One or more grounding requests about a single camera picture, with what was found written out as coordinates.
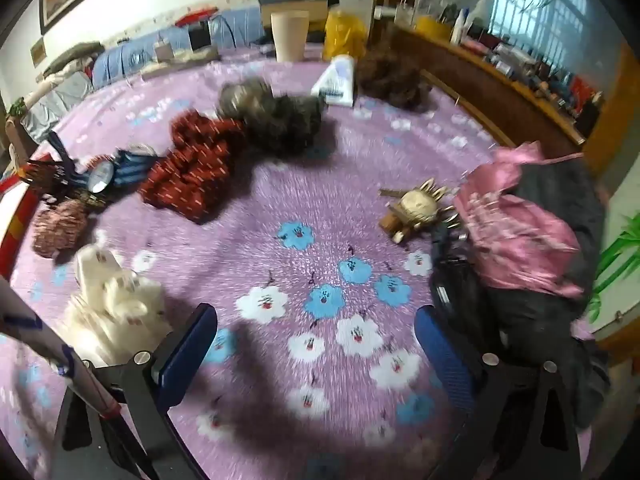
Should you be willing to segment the white cherry print scrunchie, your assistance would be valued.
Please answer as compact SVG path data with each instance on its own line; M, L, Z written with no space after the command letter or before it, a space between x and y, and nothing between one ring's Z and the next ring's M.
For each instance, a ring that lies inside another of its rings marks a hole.
M171 332L163 286L125 269L112 252L87 245L74 262L78 292L66 304L58 333L94 367L124 364L154 351Z

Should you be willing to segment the pink checked scrunchie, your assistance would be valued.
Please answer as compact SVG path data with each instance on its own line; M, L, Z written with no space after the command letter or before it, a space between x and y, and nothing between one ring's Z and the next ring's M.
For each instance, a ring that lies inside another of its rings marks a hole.
M81 200L63 200L37 214L32 250L42 258L53 258L77 245L88 224L88 212Z

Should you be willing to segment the dark red dotted scrunchie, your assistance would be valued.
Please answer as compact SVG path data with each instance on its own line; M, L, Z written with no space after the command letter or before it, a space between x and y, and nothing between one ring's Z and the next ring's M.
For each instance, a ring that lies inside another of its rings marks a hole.
M170 125L172 148L140 185L142 200L202 222L226 197L245 144L243 125L187 110Z

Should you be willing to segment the blue strap cartoon watch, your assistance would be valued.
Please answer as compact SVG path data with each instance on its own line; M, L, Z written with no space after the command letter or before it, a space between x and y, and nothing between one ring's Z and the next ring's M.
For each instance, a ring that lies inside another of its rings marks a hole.
M139 184L148 177L157 161L155 151L145 145L93 157L87 164L87 190L99 195Z

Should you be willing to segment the black hair claw clip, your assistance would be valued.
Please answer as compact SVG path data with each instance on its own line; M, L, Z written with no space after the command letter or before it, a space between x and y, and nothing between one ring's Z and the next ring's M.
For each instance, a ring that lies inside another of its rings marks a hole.
M29 159L17 171L17 175L39 193L54 198L70 196L73 190L78 190L84 185L76 170L76 162L70 157L55 131L51 130L48 133L46 141L60 159L54 160L49 155L40 159Z

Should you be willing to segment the grey patterned scrunchie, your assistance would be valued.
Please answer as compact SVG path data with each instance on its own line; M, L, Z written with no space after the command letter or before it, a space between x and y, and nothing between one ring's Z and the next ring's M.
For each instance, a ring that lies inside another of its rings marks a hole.
M314 144L325 109L322 96L275 96L259 77L225 84L218 101L219 117L242 122L250 145L277 158L300 155Z

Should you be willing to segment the red tray white inside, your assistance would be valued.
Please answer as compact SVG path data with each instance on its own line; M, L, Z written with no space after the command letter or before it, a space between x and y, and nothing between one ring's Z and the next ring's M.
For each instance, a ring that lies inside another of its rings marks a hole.
M25 170L26 166L1 181L1 276L8 282L40 201L40 195L22 180Z

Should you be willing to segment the pink and black jacket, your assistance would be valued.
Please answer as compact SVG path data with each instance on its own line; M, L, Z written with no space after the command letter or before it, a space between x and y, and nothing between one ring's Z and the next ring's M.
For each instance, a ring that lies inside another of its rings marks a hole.
M478 350L517 366L559 367L574 424L588 428L611 381L608 358L573 332L592 297L605 206L582 155L536 142L497 148L460 185L460 230L432 236L436 310Z

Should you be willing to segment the purple floral bed sheet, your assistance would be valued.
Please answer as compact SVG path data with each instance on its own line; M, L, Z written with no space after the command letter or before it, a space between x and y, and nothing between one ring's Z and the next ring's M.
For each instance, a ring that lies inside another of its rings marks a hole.
M456 183L489 136L441 94L410 114L368 98L326 110L298 157L244 156L230 196L195 223L136 193L86 245L163 286L174 330L214 307L214 341L181 403L155 405L154 351L104 370L106 420L26 344L1 343L1 428L39 479L424 479L458 413L414 336L430 299L427 240L378 227L383 186Z

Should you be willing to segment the brown hair wig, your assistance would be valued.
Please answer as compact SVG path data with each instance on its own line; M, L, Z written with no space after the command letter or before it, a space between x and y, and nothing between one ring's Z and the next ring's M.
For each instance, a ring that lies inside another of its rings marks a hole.
M391 50L368 51L356 63L355 82L364 96L400 110L425 110L432 86L420 68Z

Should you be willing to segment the white power strip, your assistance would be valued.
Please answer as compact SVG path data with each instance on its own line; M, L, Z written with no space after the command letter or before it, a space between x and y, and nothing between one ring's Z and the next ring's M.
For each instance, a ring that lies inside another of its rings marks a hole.
M181 72L182 70L188 70L189 68L206 65L209 62L218 61L219 59L220 54L216 46L201 48L197 51L178 50L169 61L153 62L145 65L142 70L140 70L140 76L144 81L147 81L156 77Z

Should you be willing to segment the yellow jar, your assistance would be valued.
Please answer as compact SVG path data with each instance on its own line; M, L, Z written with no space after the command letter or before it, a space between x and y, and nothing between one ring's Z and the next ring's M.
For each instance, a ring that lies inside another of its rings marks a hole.
M359 60L366 53L368 30L354 14L331 10L326 19L326 38L322 58L329 62L339 55L349 55Z

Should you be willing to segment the red flat case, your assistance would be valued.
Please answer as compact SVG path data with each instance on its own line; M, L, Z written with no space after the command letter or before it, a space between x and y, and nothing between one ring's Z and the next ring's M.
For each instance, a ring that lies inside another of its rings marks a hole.
M178 20L175 21L175 26L186 27L201 22L206 22L217 12L218 8L216 6L209 6L208 8L193 10L188 12L187 14L184 14L181 18L178 18Z

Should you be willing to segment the beige plastic cup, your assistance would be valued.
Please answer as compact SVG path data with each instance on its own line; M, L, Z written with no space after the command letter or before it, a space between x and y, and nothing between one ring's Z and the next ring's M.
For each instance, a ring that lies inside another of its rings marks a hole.
M303 61L308 27L307 12L279 12L271 15L271 32L279 63Z

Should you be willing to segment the gold keychain with keys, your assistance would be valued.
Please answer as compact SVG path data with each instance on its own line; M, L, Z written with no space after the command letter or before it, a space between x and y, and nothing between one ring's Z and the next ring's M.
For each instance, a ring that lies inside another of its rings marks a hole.
M378 195L388 202L378 225L396 245L406 244L438 222L454 229L460 224L460 214L442 201L449 192L450 188L439 186L434 178L404 190L380 188Z

